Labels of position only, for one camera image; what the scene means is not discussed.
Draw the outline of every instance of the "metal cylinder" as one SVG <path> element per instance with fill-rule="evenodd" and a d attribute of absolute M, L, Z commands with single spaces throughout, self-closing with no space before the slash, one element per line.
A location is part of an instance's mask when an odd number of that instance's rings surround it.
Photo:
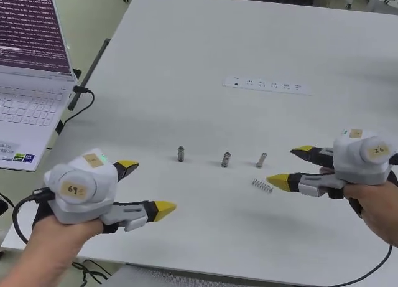
<path fill-rule="evenodd" d="M 178 162 L 184 162 L 184 147 L 180 146 L 177 149 Z"/>
<path fill-rule="evenodd" d="M 221 167 L 228 167 L 230 158 L 231 158 L 231 153 L 225 152 L 223 161 L 221 162 Z"/>
<path fill-rule="evenodd" d="M 261 169 L 261 168 L 262 168 L 262 164 L 263 164 L 264 161 L 266 160 L 266 157 L 267 157 L 267 153 L 266 153 L 266 152 L 263 152 L 263 153 L 261 154 L 261 157 L 260 157 L 260 159 L 259 159 L 259 162 L 256 164 L 256 167 L 257 167 L 258 169 Z"/>

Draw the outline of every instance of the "human hand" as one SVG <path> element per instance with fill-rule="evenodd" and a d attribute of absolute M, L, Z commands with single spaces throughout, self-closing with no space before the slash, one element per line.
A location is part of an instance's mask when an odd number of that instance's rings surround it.
<path fill-rule="evenodd" d="M 379 186 L 347 184 L 346 198 L 354 198 L 361 204 L 362 219 L 381 239 L 398 247 L 398 187 L 387 181 Z"/>
<path fill-rule="evenodd" d="M 56 255 L 65 266 L 77 256 L 84 243 L 101 234 L 103 223 L 99 219 L 75 225 L 64 225 L 54 215 L 38 221 L 32 231 L 24 254 Z"/>

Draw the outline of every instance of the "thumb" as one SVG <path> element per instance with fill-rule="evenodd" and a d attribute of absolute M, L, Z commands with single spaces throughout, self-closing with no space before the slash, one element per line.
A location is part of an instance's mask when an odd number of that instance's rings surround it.
<path fill-rule="evenodd" d="M 344 186 L 344 196 L 346 198 L 363 199 L 369 195 L 374 186 L 365 186 L 362 184 L 347 184 Z"/>

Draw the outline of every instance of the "handwritten label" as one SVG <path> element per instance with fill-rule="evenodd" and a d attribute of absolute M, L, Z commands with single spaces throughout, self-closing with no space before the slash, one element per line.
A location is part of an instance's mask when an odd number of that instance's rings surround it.
<path fill-rule="evenodd" d="M 368 148 L 368 154 L 371 159 L 377 159 L 381 156 L 391 155 L 390 149 L 384 143 L 377 145 L 376 147 Z"/>
<path fill-rule="evenodd" d="M 350 138 L 360 139 L 362 138 L 362 130 L 361 129 L 351 129 L 349 132 Z"/>
<path fill-rule="evenodd" d="M 83 155 L 83 157 L 84 159 L 86 159 L 86 162 L 88 162 L 91 167 L 100 167 L 104 165 L 104 163 L 98 158 L 95 153 L 86 154 Z"/>
<path fill-rule="evenodd" d="M 83 200 L 86 197 L 87 188 L 81 184 L 65 181 L 60 190 L 61 195 Z"/>

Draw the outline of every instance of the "floor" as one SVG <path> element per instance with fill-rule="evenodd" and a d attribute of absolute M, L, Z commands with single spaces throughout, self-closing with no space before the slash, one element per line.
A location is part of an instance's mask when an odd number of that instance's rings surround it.
<path fill-rule="evenodd" d="M 84 73 L 90 67 L 104 39 L 112 37 L 128 5 L 122 0 L 56 0 L 56 2 L 73 67 L 81 69 L 84 77 Z M 367 0 L 354 0 L 352 9 L 363 11 L 366 2 Z M 342 0 L 315 0 L 315 5 L 336 9 L 345 8 L 345 3 Z M 2 179 L 0 191 L 17 202 L 30 194 L 32 189 L 41 185 L 44 171 L 39 168 L 35 174 L 19 172 L 18 176 L 13 171 L 0 171 Z M 0 241 L 11 223 L 10 211 L 0 217 Z M 18 253 L 5 253 L 0 259 L 0 278 L 7 274 L 18 257 Z M 120 267 L 114 263 L 100 263 L 111 273 Z M 92 270 L 98 270 L 97 266 L 90 262 L 86 265 Z M 87 286 L 95 286 L 95 284 L 92 279 L 89 279 Z M 60 286 L 80 285 L 81 273 L 70 269 Z M 277 285 L 266 284 L 264 286 L 276 287 Z"/>

